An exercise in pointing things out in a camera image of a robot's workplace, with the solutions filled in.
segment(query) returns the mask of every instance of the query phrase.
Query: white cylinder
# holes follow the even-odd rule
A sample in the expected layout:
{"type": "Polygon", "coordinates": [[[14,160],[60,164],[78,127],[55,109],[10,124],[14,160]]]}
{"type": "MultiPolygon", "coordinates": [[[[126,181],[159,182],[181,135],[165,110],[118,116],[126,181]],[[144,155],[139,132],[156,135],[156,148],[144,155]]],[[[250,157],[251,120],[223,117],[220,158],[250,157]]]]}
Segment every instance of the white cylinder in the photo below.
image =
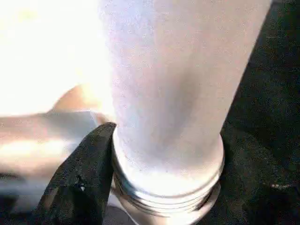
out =
{"type": "Polygon", "coordinates": [[[269,6],[270,0],[101,2],[113,68],[113,143],[134,194],[167,199],[218,180],[219,132],[269,6]]]}

